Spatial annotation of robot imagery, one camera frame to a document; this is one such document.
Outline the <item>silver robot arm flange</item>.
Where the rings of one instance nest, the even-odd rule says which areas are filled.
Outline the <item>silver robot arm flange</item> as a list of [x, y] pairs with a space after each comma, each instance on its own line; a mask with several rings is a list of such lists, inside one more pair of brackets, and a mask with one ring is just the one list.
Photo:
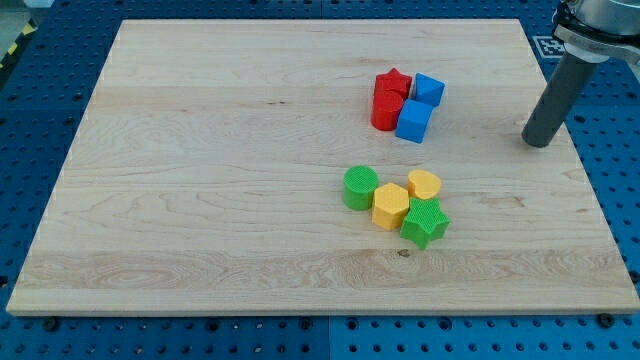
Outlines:
[[639, 65], [639, 0], [561, 0], [552, 35], [580, 60]]

